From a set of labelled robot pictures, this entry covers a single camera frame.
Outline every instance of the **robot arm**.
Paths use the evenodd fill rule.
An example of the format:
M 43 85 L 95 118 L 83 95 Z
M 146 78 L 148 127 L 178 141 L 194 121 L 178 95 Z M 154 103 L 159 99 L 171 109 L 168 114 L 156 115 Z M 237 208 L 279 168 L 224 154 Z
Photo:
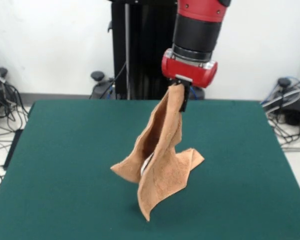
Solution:
M 216 74 L 218 64 L 211 57 L 230 2 L 178 0 L 173 45 L 163 56 L 162 72 L 167 78 L 185 85 L 184 101 L 187 101 L 190 85 L 205 88 Z

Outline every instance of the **tan cloth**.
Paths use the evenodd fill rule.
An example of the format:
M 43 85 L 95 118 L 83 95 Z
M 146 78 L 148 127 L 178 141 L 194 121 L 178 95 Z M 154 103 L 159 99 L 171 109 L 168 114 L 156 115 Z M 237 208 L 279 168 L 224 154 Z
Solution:
M 185 188 L 190 171 L 204 158 L 194 149 L 175 153 L 182 138 L 184 86 L 170 86 L 151 113 L 149 123 L 137 138 L 132 153 L 111 169 L 122 178 L 139 183 L 140 209 L 150 221 L 151 210 L 162 200 Z M 152 159 L 141 176 L 144 161 Z

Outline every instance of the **green tabletop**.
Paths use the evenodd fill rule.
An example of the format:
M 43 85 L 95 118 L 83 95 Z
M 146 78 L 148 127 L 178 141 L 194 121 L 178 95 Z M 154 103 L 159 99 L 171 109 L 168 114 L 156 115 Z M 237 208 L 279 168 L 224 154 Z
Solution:
M 177 151 L 206 160 L 146 222 L 110 167 L 156 104 L 37 102 L 0 188 L 0 240 L 300 240 L 300 189 L 256 102 L 188 104 Z

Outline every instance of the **tangled wires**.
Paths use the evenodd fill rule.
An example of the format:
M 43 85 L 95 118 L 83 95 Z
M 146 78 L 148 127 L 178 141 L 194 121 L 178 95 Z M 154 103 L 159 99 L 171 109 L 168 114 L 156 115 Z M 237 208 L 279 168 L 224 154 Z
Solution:
M 11 146 L 13 134 L 24 127 L 28 112 L 25 109 L 19 91 L 5 79 L 7 71 L 0 68 L 0 150 L 6 154 Z M 0 184 L 4 178 L 4 171 L 0 164 Z

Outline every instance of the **red housing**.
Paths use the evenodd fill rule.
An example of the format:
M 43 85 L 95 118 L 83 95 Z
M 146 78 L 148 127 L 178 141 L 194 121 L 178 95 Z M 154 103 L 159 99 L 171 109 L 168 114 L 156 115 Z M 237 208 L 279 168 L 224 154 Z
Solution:
M 176 79 L 176 75 L 183 76 L 192 80 L 192 85 L 200 88 L 206 88 L 211 84 L 218 68 L 217 62 L 214 63 L 212 68 L 205 69 L 177 61 L 173 58 L 169 58 L 167 55 L 168 54 L 164 54 L 162 59 L 162 72 L 165 77 Z
M 221 23 L 226 9 L 218 0 L 178 0 L 178 14 L 200 21 Z

